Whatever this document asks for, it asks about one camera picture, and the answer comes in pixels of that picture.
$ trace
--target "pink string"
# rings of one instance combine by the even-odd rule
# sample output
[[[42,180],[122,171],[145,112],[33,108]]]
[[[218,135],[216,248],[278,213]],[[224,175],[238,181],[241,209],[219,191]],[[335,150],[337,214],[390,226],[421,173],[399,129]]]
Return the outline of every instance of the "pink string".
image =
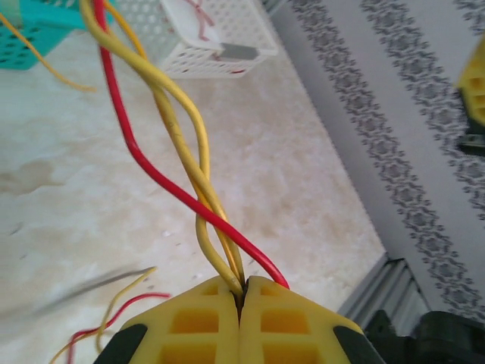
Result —
[[[185,1],[191,4],[196,10],[196,16],[197,16],[197,19],[199,20],[199,38],[207,42],[209,38],[204,35],[205,24],[207,23],[210,27],[213,27],[214,21],[211,19],[211,17],[208,16],[208,14],[204,11],[204,9],[202,9],[203,0],[199,0],[198,3],[195,3],[193,0],[185,0]]]

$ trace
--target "patterned rug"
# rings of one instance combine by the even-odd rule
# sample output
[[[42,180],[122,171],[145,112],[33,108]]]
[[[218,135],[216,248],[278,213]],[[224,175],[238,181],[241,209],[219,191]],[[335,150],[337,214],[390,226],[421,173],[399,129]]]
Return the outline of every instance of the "patterned rug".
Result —
[[[485,322],[485,158],[456,149],[454,87],[485,0],[289,0],[274,25],[390,255]]]

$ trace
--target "teal plastic basket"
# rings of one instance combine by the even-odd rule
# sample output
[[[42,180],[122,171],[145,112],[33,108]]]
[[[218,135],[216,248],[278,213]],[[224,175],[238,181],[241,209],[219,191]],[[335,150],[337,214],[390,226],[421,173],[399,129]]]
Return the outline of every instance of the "teal plastic basket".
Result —
[[[0,0],[0,12],[47,55],[74,29],[85,29],[77,0]],[[0,23],[0,68],[27,70],[38,60]]]

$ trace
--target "yellow plastic part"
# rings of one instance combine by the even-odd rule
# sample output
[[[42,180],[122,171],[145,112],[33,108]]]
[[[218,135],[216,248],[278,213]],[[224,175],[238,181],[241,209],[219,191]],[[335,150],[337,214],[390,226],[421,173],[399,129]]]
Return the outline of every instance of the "yellow plastic part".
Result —
[[[239,327],[239,364],[350,364],[333,333],[356,323],[263,277],[251,277]]]
[[[233,294],[212,278],[129,320],[148,330],[130,364],[231,364],[239,322]]]
[[[485,126],[485,34],[462,72],[458,83],[468,115]]]
[[[352,330],[368,344],[354,322],[263,277],[250,277],[240,321],[233,294],[216,277],[132,318],[121,330],[137,324],[148,330],[130,364],[350,364],[335,327]],[[368,358],[359,340],[344,346]],[[118,342],[114,351],[126,347]]]

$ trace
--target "yellow wire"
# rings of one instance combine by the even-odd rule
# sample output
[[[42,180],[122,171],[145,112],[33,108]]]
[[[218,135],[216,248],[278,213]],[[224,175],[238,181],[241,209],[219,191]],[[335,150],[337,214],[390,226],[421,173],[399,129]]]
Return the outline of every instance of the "yellow wire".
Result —
[[[97,331],[92,332],[91,334],[84,334],[83,336],[77,337],[74,341],[73,344],[77,343],[78,341],[84,340],[88,337],[96,335],[96,350],[98,353],[101,353],[102,347],[101,347],[101,336],[105,332],[106,329],[106,323],[108,322],[108,318],[111,314],[111,311],[113,311],[114,305],[118,301],[118,299],[123,296],[128,290],[131,290],[133,287],[135,287],[137,284],[139,284],[141,281],[143,281],[145,278],[147,278],[151,273],[157,270],[157,267],[152,267],[148,268],[145,273],[140,275],[133,283],[128,284],[125,288],[120,290],[116,296],[113,297],[111,302],[108,305],[108,308],[106,309],[105,315],[103,316],[103,319],[101,321],[101,324],[98,328]],[[69,349],[70,343],[64,345],[62,349],[60,349],[50,360],[49,364],[54,364],[54,362],[59,359],[59,356],[61,356],[67,349]]]
[[[6,26],[8,30],[10,30],[25,46],[30,49],[30,51],[37,57],[37,59],[47,68],[54,76],[56,76],[61,82],[73,87],[74,89],[78,89],[84,92],[94,93],[96,91],[95,87],[91,86],[83,86],[75,83],[73,81],[68,80],[66,77],[62,76],[59,72],[57,72],[37,51],[36,47],[32,45],[20,32],[8,21],[8,19],[0,13],[0,21]]]
[[[103,348],[101,346],[101,336],[103,335],[103,332],[106,329],[106,322],[108,322],[109,315],[111,314],[111,311],[113,311],[113,307],[116,304],[116,302],[119,300],[121,296],[123,296],[126,292],[131,290],[133,287],[135,287],[138,283],[143,281],[145,278],[147,278],[151,273],[156,271],[157,268],[153,267],[149,269],[146,273],[140,275],[133,283],[128,284],[124,289],[122,289],[120,292],[116,293],[116,296],[113,297],[111,302],[109,303],[108,309],[105,312],[105,315],[103,316],[103,319],[101,320],[101,324],[96,332],[96,349],[98,353],[101,353]]]
[[[94,16],[92,14],[92,9],[89,1],[80,4],[81,12],[84,16],[86,25],[88,29],[92,31],[93,36],[99,41],[99,35],[106,36],[105,39],[107,43],[114,43],[118,47],[118,53],[114,52],[115,54],[120,55],[122,58],[129,58],[129,57],[137,57],[140,58],[136,53],[129,50],[123,43],[121,43],[118,39],[114,36],[107,35],[96,23],[94,20]],[[156,67],[152,66],[146,58],[146,53],[143,51],[141,44],[139,43],[138,39],[136,38],[136,34],[130,29],[130,26],[127,22],[119,15],[116,9],[105,2],[106,9],[113,14],[115,20],[120,24],[121,28],[130,38],[132,43],[135,45],[137,51],[142,55],[140,58],[142,62],[144,62],[143,67],[146,65],[150,66],[149,71],[139,69],[133,62],[127,60],[132,68],[137,71],[140,76],[144,79],[145,82],[150,86],[154,93],[155,101],[158,106],[158,110],[161,113],[162,120],[168,130],[168,133],[176,147],[176,150],[180,156],[180,159],[183,163],[184,168],[189,175],[189,179],[196,190],[196,193],[202,203],[206,204],[210,207],[213,211],[215,211],[219,216],[226,219],[226,215],[224,210],[221,207],[221,203],[217,198],[217,194],[215,193],[212,185],[208,180],[209,176],[209,157],[208,157],[208,138],[207,133],[205,131],[205,126],[202,120],[202,117],[193,104],[193,102],[188,98],[188,96],[165,74],[160,72]],[[102,42],[100,42],[102,46],[113,51],[110,46],[106,46]],[[164,94],[163,90],[160,88],[159,85],[163,85],[176,99],[179,101],[183,107],[187,110],[193,124],[194,128],[196,129],[196,134],[199,143],[199,154],[200,154],[200,166],[197,165],[196,161],[192,157],[190,153],[189,147],[187,146],[185,139],[183,138],[181,129],[179,124],[177,123],[177,119],[174,113],[173,108]],[[226,282],[230,285],[231,289],[234,291],[235,294],[240,295],[242,294],[242,285],[244,284],[244,275],[243,275],[243,265],[242,260],[240,258],[239,250],[237,246],[227,239],[224,234],[220,231],[217,231],[217,235],[219,236],[224,251],[228,256],[228,260],[230,262],[232,271],[225,265],[224,261],[220,258],[217,252],[212,247],[210,240],[208,239],[207,227],[205,221],[197,217],[196,220],[196,231],[197,237],[199,239],[199,244],[202,248],[203,253],[211,262],[211,264],[216,268],[217,272],[226,280]]]

